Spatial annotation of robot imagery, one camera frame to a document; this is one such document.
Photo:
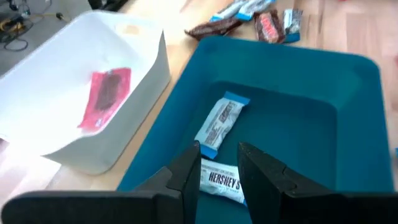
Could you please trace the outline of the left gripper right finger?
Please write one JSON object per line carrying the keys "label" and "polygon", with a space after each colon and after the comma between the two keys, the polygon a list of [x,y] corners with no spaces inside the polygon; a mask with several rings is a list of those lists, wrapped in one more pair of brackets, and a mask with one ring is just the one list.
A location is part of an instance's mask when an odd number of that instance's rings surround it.
{"label": "left gripper right finger", "polygon": [[330,223],[319,196],[330,191],[247,142],[238,143],[238,171],[253,223]]}

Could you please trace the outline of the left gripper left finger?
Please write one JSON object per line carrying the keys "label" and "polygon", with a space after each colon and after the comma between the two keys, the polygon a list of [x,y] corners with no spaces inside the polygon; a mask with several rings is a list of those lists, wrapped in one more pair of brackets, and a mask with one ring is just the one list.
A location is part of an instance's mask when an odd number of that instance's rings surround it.
{"label": "left gripper left finger", "polygon": [[169,165],[138,185],[134,223],[194,223],[200,186],[200,143],[193,141]]}

